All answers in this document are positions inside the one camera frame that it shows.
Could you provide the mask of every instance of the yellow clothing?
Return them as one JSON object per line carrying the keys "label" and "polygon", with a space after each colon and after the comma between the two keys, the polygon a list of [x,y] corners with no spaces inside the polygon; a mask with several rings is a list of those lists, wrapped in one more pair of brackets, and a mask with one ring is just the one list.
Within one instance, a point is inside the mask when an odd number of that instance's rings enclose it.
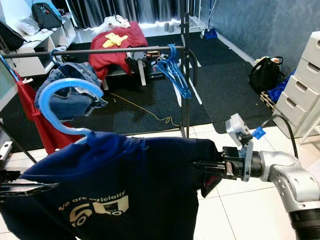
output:
{"label": "yellow clothing", "polygon": [[112,47],[113,45],[120,46],[121,42],[128,38],[127,35],[124,35],[123,37],[120,37],[118,35],[115,35],[114,33],[109,33],[105,36],[108,40],[102,45],[104,48]]}

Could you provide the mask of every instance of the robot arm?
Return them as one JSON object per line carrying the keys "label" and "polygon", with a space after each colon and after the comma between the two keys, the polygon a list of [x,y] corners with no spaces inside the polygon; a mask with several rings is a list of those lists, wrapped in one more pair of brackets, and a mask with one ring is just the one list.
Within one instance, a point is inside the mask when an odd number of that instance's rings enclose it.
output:
{"label": "robot arm", "polygon": [[226,179],[241,178],[247,182],[254,177],[274,183],[297,239],[320,240],[320,187],[316,178],[288,153],[253,151],[252,135],[259,139],[264,132],[260,128],[251,135],[238,114],[225,125],[230,137],[242,148],[223,147],[221,159],[217,159],[219,168],[214,171],[220,171]]}

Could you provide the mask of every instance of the black backpack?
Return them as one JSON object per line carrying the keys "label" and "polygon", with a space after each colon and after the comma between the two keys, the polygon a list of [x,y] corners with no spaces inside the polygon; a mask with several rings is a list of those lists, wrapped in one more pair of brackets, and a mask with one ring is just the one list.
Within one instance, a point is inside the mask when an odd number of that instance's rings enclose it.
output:
{"label": "black backpack", "polygon": [[63,26],[59,17],[45,2],[34,3],[31,6],[31,12],[34,20],[38,23],[40,29],[59,28]]}
{"label": "black backpack", "polygon": [[6,54],[20,48],[26,40],[11,27],[0,20],[0,49]]}
{"label": "black backpack", "polygon": [[265,57],[253,67],[249,74],[249,84],[259,95],[261,92],[274,89],[278,84],[279,75],[285,76],[279,68],[284,61],[283,58],[281,56],[275,58],[281,59],[281,62],[275,63],[269,57]]}

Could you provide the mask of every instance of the wooden pallet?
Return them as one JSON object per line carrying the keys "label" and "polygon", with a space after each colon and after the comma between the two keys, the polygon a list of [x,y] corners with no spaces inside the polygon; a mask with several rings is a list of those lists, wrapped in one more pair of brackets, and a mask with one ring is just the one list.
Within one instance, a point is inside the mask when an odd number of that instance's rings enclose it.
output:
{"label": "wooden pallet", "polygon": [[268,108],[271,108],[272,112],[276,109],[276,104],[270,99],[269,95],[264,91],[260,94],[260,99]]}

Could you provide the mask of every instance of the yellow cable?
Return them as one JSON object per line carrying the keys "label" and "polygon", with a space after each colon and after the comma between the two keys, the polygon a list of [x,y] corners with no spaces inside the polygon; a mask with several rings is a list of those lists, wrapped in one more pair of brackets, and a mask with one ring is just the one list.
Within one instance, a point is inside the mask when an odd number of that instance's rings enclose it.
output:
{"label": "yellow cable", "polygon": [[111,93],[112,95],[114,95],[114,96],[122,99],[122,100],[125,100],[126,102],[128,102],[128,103],[130,103],[130,104],[135,105],[135,106],[138,107],[138,108],[141,108],[142,110],[145,110],[147,113],[149,113],[149,114],[151,114],[152,116],[154,116],[155,119],[157,119],[158,121],[165,121],[166,124],[168,124],[169,122],[171,122],[171,124],[172,124],[173,126],[179,127],[179,125],[174,124],[173,119],[172,119],[172,116],[167,116],[167,117],[165,117],[165,118],[163,118],[163,119],[160,119],[160,118],[158,118],[154,113],[148,111],[147,109],[143,108],[142,106],[139,106],[139,105],[137,105],[137,104],[135,104],[135,103],[133,103],[133,102],[131,102],[131,101],[129,101],[129,100],[121,97],[121,96],[118,96],[118,95],[112,93],[112,92],[110,92],[110,93]]}

